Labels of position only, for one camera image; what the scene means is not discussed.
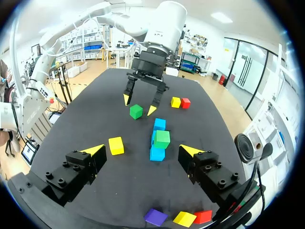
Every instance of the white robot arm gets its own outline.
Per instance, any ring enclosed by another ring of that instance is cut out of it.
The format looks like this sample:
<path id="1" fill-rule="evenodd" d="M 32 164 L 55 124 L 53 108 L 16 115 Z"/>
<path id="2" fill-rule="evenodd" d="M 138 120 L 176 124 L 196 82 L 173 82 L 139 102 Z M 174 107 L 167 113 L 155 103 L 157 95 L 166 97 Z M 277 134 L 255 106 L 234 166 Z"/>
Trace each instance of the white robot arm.
<path id="1" fill-rule="evenodd" d="M 152 103 L 153 109 L 150 110 L 151 114 L 156 110 L 160 103 L 161 95 L 165 91 L 165 83 L 161 81 L 161 75 L 166 63 L 166 56 L 173 53 L 178 45 L 187 10 L 180 3 L 165 1 L 159 5 L 153 15 L 150 23 L 141 24 L 138 22 L 135 24 L 135 20 L 128 15 L 111 12 L 110 3 L 103 2 L 88 8 L 84 13 L 78 15 L 74 22 L 64 24 L 53 31 L 47 32 L 40 40 L 40 46 L 43 48 L 44 53 L 37 60 L 26 93 L 20 95 L 18 106 L 15 106 L 17 118 L 9 117 L 8 114 L 12 114 L 10 104 L 0 104 L 1 128 L 17 130 L 15 124 L 17 121 L 18 129 L 23 136 L 30 132 L 31 135 L 36 136 L 35 139 L 38 139 L 37 142 L 41 144 L 51 128 L 44 111 L 52 102 L 51 99 L 53 99 L 49 95 L 46 97 L 41 89 L 46 83 L 51 64 L 61 47 L 59 38 L 92 19 L 119 29 L 147 47 L 147 51 L 142 51 L 140 57 L 133 60 L 132 68 L 136 72 L 133 75 L 129 75 L 128 78 L 129 80 L 133 78 L 133 85 L 137 79 L 141 79 L 158 87 L 158 91 L 161 93 L 158 94 L 159 97 L 157 99 L 155 96 Z M 129 104 L 132 96 L 132 90 L 128 85 L 130 86 L 131 84 L 127 84 L 124 92 L 126 105 Z"/>

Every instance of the person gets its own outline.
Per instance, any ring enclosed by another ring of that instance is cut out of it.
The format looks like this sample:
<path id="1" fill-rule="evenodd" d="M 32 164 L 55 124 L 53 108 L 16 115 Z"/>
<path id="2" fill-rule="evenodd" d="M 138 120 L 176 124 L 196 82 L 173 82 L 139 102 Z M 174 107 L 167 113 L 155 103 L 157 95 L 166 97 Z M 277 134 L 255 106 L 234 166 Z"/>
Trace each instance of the person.
<path id="1" fill-rule="evenodd" d="M 12 80 L 12 75 L 9 71 L 9 68 L 5 62 L 0 59 L 0 102 L 9 102 L 10 89 L 8 88 L 8 83 Z M 4 131 L 0 130 L 0 146 L 4 144 L 12 143 L 13 149 L 15 152 L 20 151 L 20 145 L 17 140 L 17 133 L 13 131 Z"/>

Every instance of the black table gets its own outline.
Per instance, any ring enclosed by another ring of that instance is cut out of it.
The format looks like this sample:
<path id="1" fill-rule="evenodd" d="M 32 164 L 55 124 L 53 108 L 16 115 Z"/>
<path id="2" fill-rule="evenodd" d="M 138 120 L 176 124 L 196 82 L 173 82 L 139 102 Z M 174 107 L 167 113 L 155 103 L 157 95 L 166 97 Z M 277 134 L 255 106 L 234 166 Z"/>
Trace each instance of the black table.
<path id="1" fill-rule="evenodd" d="M 170 90 L 150 116 L 146 115 L 156 87 L 136 82 L 131 105 L 143 107 L 144 114 L 133 120 L 123 99 L 128 71 L 106 70 L 70 103 L 44 139 L 31 171 L 45 179 L 45 172 L 61 165 L 68 152 L 105 144 L 106 164 L 93 184 L 86 185 L 72 203 L 66 204 L 66 209 L 95 221 L 129 227 L 153 227 L 143 219 L 150 208 L 168 214 L 163 226 L 170 228 L 183 228 L 173 223 L 180 211 L 212 209 L 215 214 L 218 206 L 198 184 L 192 185 L 177 160 L 180 144 L 210 149 L 220 155 L 224 166 L 238 172 L 244 182 L 234 142 L 215 105 L 197 82 L 164 75 Z M 172 108 L 172 96 L 189 98 L 190 108 Z M 171 134 L 162 162 L 149 160 L 157 117 L 166 120 L 166 130 Z M 125 153 L 112 156 L 108 139 L 117 136 L 123 139 Z M 190 228 L 201 226 L 193 224 Z"/>

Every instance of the wooden floor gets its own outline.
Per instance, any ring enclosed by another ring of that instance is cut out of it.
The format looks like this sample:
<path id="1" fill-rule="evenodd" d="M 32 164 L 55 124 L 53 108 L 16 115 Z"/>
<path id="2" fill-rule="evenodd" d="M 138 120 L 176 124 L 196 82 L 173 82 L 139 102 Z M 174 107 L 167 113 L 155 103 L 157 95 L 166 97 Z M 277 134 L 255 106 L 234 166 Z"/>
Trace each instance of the wooden floor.
<path id="1" fill-rule="evenodd" d="M 86 71 L 80 73 L 74 78 L 69 79 L 70 88 L 72 90 L 72 99 L 76 98 L 82 90 L 89 85 L 96 77 L 106 70 L 106 62 L 101 60 L 90 60 L 88 62 L 88 68 Z M 240 106 L 238 101 L 217 81 L 212 80 L 210 76 L 202 77 L 198 74 L 191 74 L 180 71 L 179 77 L 184 76 L 187 79 L 199 81 L 200 85 L 210 96 L 214 102 L 219 113 L 224 119 L 232 138 L 237 134 L 242 133 L 245 128 L 250 124 L 251 120 L 244 109 Z M 54 90 L 61 100 L 64 100 L 60 85 L 58 82 L 52 83 Z M 61 109 L 58 103 L 51 105 L 52 110 Z M 0 147 L 0 173 L 4 179 L 9 179 L 19 172 L 27 174 L 29 172 L 29 166 L 23 161 L 20 153 L 16 154 L 16 157 L 7 157 L 4 153 L 5 146 Z"/>

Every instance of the screw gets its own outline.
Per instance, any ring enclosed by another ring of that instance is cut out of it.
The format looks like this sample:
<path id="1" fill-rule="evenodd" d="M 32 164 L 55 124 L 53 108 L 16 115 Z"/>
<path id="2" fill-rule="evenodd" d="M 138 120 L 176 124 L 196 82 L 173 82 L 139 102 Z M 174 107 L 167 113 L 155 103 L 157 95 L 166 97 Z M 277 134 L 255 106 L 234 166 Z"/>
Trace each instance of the screw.
<path id="1" fill-rule="evenodd" d="M 46 177 L 47 177 L 47 179 L 53 179 L 53 174 L 52 173 L 50 173 L 50 172 L 46 172 Z"/>
<path id="2" fill-rule="evenodd" d="M 217 185 L 218 185 L 218 187 L 223 188 L 225 186 L 225 184 L 226 184 L 226 181 L 221 179 L 220 181 L 218 181 Z"/>
<path id="3" fill-rule="evenodd" d="M 204 171 L 205 171 L 205 172 L 209 172 L 211 169 L 212 169 L 211 166 L 205 166 L 205 167 L 204 167 Z"/>
<path id="4" fill-rule="evenodd" d="M 64 166 L 65 168 L 68 168 L 68 167 L 69 167 L 69 164 L 68 164 L 68 162 L 64 161 L 64 162 L 62 163 L 62 166 Z"/>
<path id="5" fill-rule="evenodd" d="M 73 166 L 73 170 L 77 172 L 77 171 L 80 170 L 80 167 L 79 167 L 78 165 L 74 165 L 74 166 Z"/>
<path id="6" fill-rule="evenodd" d="M 57 183 L 58 183 L 61 187 L 63 187 L 63 186 L 66 185 L 66 181 L 65 181 L 64 179 L 62 179 L 62 178 L 58 179 Z"/>
<path id="7" fill-rule="evenodd" d="M 232 173 L 231 179 L 232 180 L 237 180 L 238 179 L 238 173 Z"/>
<path id="8" fill-rule="evenodd" d="M 217 168 L 221 168 L 221 166 L 222 166 L 222 163 L 220 161 L 216 163 Z"/>

